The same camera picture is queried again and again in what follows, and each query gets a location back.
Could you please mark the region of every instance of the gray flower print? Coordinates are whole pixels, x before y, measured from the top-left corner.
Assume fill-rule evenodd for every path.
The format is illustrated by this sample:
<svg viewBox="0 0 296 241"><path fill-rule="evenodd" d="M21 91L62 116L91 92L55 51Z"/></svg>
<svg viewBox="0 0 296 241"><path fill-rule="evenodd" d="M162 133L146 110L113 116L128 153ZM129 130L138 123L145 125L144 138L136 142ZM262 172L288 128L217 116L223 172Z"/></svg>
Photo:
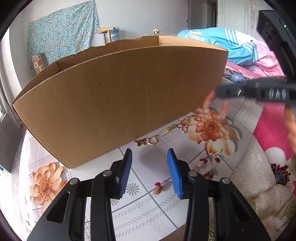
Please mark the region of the gray flower print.
<svg viewBox="0 0 296 241"><path fill-rule="evenodd" d="M110 199L110 202L112 206L117 205L119 203L119 201L116 199Z"/></svg>
<svg viewBox="0 0 296 241"><path fill-rule="evenodd" d="M129 194L129 195L137 195L137 193L139 192L140 188L137 184L135 183L129 183L127 186L126 186L126 192Z"/></svg>

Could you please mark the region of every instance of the hand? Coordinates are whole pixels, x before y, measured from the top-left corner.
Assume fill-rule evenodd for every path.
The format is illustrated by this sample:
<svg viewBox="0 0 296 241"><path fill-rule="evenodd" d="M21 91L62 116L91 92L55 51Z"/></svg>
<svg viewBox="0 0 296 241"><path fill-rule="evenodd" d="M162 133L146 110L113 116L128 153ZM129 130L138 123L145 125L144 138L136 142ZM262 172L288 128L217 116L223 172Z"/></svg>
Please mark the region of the hand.
<svg viewBox="0 0 296 241"><path fill-rule="evenodd" d="M290 145L294 153L296 153L296 122L295 115L288 105L285 106L285 124L289 130L288 139L290 140Z"/></svg>

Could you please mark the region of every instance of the floral curtain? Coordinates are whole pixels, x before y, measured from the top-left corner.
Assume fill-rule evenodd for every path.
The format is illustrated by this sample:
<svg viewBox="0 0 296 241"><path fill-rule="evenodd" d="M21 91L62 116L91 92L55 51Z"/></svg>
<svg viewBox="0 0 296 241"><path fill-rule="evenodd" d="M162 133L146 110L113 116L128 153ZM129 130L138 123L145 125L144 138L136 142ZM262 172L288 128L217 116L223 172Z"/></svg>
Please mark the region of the floral curtain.
<svg viewBox="0 0 296 241"><path fill-rule="evenodd" d="M87 49L97 32L95 1L67 7L29 24L27 57L31 73L36 75L31 58L41 53L45 66Z"/></svg>

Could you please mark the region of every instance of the flower center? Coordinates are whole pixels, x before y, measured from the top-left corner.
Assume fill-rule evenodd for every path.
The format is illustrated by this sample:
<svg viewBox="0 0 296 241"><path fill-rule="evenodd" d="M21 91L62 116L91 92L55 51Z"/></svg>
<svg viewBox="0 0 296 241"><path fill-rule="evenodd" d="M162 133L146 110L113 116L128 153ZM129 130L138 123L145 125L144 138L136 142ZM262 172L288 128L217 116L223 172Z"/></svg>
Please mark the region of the flower center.
<svg viewBox="0 0 296 241"><path fill-rule="evenodd" d="M204 122L205 130L210 134L216 134L219 132L219 125L214 120L206 120Z"/></svg>
<svg viewBox="0 0 296 241"><path fill-rule="evenodd" d="M45 200L49 200L49 195L53 191L52 189L52 182L48 177L43 177L39 182L39 190L41 197Z"/></svg>

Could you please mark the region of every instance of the floor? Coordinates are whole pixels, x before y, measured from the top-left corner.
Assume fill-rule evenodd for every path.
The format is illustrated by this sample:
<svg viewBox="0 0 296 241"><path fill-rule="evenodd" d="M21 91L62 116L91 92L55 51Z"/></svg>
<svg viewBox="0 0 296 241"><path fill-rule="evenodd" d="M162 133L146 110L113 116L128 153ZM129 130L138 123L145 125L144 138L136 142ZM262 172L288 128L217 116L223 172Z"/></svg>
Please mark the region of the floor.
<svg viewBox="0 0 296 241"><path fill-rule="evenodd" d="M217 99L210 107L219 112L221 106L222 101ZM173 148L177 158L186 161L191 169L200 168L204 173L211 174L213 180L220 180L229 176L235 169L252 137L262 109L261 103L250 99L239 98L230 101L226 117L231 120L231 126L238 131L240 141L235 142L233 155L227 156L221 151L218 154L219 162L205 162L204 143L197 144L189 139L188 134L175 129L172 134L160 138L159 143L154 146L137 147L135 142L130 142L76 168L64 168L62 179L94 178L98 173L109 169L112 162L121 160L125 150L130 148L133 151L133 164L126 193L121 200L111 200L116 240L160 240L185 223L188 205L187 200L178 199L174 193L166 163L167 150ZM179 123L181 119L182 117L144 137L154 135L170 124ZM22 191L17 196L14 194L14 199L17 197L21 205L21 222L27 226L26 230L23 228L21 232L26 239L30 229L41 216L41 206L34 204L29 192L26 192L32 185L32 172L56 160L29 133L25 135L22 149L18 180L19 189ZM153 194L156 182L165 185L158 195ZM89 198L86 205L85 240L90 240L90 200Z"/></svg>

